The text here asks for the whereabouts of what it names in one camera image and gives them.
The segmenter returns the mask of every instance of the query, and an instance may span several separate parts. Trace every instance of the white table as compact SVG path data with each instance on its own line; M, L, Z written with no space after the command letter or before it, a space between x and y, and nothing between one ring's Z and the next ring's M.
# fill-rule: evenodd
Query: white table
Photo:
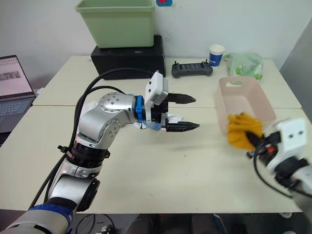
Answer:
M121 129L104 161L88 213L298 212L255 175L245 151L221 134L214 108L174 108L200 127L185 133ZM277 119L305 117L275 109ZM74 107L32 107L0 148L0 209L26 210L67 145ZM307 120L309 138L312 126ZM303 153L311 159L312 144ZM262 172L276 184L271 175Z
M180 63L196 63L204 59L200 58L167 58L166 78L169 81L171 93L189 94L197 99L197 102L188 105L170 103L170 107L215 107L215 92L218 80L227 77L226 64L222 62L220 67L214 68L211 77L181 77L171 76L171 66L174 61ZM73 106L85 91L92 80L98 76L95 66L89 56L71 57L59 70L54 78L45 87L45 90L34 101L39 106ZM144 95L147 79L130 80L102 80L98 85L115 86L126 93ZM301 108L301 105L272 60L264 60L264 74L260 85L274 108ZM98 101L110 90L96 91L89 95L86 102Z

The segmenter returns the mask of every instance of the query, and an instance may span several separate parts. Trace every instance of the floor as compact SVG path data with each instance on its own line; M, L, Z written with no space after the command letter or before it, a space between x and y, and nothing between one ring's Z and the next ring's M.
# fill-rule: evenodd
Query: floor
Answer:
M0 231L5 229L7 225L13 222L16 218L22 215L23 211L0 210ZM185 216L190 214L170 214L185 222ZM79 227L76 227L80 220L86 214L77 214L72 222L73 234L87 234L92 226L93 216L87 217L81 222ZM125 234L130 224L135 220L138 214L109 214L109 217L114 221L117 233ZM246 225L248 234L282 234L285 231L294 231L296 234L311 234L312 228L303 213L293 213L288 219L281 217L279 214L220 214L228 234L233 234L231 228L233 224L242 223ZM98 232L103 226L111 224L109 219L101 214L96 215L95 225L92 228L91 234Z

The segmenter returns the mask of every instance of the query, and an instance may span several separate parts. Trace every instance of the remote controller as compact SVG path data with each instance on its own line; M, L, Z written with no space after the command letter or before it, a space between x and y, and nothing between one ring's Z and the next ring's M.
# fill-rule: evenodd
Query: remote controller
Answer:
M200 75L210 76L212 72L213 68L210 66L207 60L201 63L189 64L179 64L175 61L175 63L172 65L172 76L174 78Z

